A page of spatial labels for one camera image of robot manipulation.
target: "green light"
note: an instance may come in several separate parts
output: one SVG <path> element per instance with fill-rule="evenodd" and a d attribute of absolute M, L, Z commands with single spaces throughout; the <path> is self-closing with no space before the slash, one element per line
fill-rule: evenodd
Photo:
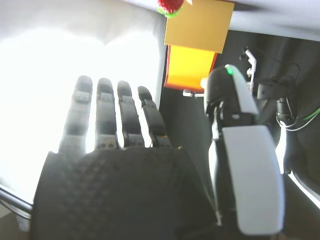
<path fill-rule="evenodd" d="M 226 71 L 228 72 L 229 75 L 234 74 L 231 67 L 226 67 Z"/>

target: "green cable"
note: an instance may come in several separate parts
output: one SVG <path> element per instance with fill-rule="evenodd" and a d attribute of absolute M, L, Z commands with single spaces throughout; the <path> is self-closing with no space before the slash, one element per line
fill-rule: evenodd
<path fill-rule="evenodd" d="M 316 110 L 314 113 L 311 113 L 309 116 L 304 117 L 304 120 L 309 120 L 312 119 L 315 115 L 317 115 L 318 113 L 320 113 L 320 108 L 318 110 Z"/>

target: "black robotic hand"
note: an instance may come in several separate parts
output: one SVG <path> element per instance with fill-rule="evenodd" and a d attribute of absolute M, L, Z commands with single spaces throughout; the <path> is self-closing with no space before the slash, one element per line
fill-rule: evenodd
<path fill-rule="evenodd" d="M 34 198 L 32 240 L 212 239 L 215 211 L 183 149 L 174 149 L 149 91 L 139 87 L 152 147 L 127 82 L 97 86 L 95 150 L 86 154 L 92 81 L 72 95 L 59 152 L 45 161 Z M 115 105 L 120 115 L 116 116 Z M 117 140 L 121 117 L 124 147 Z"/>

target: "yellow paper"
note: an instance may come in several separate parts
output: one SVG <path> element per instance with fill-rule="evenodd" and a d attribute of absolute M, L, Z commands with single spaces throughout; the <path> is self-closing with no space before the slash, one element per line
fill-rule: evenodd
<path fill-rule="evenodd" d="M 165 44 L 222 53 L 235 4 L 193 0 L 166 23 Z"/>
<path fill-rule="evenodd" d="M 202 91 L 201 79 L 208 77 L 214 57 L 214 51 L 170 46 L 166 85 Z"/>

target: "strawberry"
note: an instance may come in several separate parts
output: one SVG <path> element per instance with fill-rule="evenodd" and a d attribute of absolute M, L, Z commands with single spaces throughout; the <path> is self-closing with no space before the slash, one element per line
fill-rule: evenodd
<path fill-rule="evenodd" d="M 184 0 L 158 0 L 158 11 L 168 18 L 174 17 L 183 4 Z"/>

